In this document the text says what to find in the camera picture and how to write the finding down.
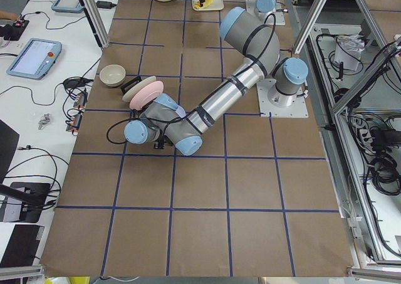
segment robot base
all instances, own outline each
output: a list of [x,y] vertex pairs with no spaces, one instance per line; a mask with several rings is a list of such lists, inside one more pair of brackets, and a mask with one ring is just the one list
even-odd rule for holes
[[[277,107],[270,102],[268,92],[275,83],[275,79],[269,78],[256,84],[261,117],[269,117],[271,115],[272,118],[308,118],[308,109],[303,97],[296,98],[291,106],[284,108]],[[301,88],[299,88],[298,94],[302,94]]]
[[[256,0],[245,0],[246,11],[252,14],[253,16],[255,16],[255,4]],[[281,4],[276,3],[276,9],[281,9]],[[276,11],[274,12],[274,14],[276,15],[276,25],[284,26],[286,24],[286,20],[284,19],[284,13]],[[273,18],[269,18],[266,24],[273,25]]]

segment black plug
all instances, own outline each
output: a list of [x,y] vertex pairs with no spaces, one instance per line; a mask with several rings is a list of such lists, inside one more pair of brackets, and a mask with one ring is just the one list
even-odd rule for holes
[[111,9],[111,8],[117,6],[117,4],[114,4],[111,2],[106,2],[106,1],[97,1],[96,6],[97,6],[97,8]]

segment yellow food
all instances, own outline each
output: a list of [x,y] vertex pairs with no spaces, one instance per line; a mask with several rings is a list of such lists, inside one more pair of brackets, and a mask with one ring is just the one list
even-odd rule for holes
[[201,6],[201,2],[197,1],[194,5],[195,9],[205,9],[207,7],[209,7],[211,4],[213,3],[213,0],[205,0],[205,2],[203,3],[203,6]]

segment brown tiled table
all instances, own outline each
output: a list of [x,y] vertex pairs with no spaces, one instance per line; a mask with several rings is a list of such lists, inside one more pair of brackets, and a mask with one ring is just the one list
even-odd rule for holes
[[[190,0],[119,0],[99,70],[155,75],[191,110],[242,62],[219,22],[244,0],[224,4],[200,13]],[[282,48],[293,42],[286,22]],[[253,88],[184,157],[108,143],[107,128],[130,116],[121,97],[95,78],[41,260],[48,276],[346,275],[352,259],[310,106],[307,119],[261,118]]]

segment blue joint cap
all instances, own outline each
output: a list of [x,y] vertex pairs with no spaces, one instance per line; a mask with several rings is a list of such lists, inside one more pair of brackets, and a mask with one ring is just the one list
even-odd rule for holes
[[158,104],[164,105],[165,107],[171,108],[172,110],[177,110],[178,104],[167,94],[161,94],[159,97],[157,97],[154,102],[157,102]]
[[226,17],[222,20],[220,25],[220,37],[225,39],[228,31],[230,31],[232,25],[237,21],[241,13],[245,11],[244,8],[235,7],[232,8],[226,15]]
[[268,13],[276,8],[276,0],[256,0],[256,8],[261,13]]
[[194,154],[201,146],[202,138],[198,135],[184,138],[175,144],[175,147],[184,155]]
[[287,79],[295,85],[301,85],[304,83],[309,72],[306,63],[295,57],[286,60],[283,70]]
[[124,136],[130,143],[143,144],[148,139],[148,129],[141,121],[134,120],[125,126]]

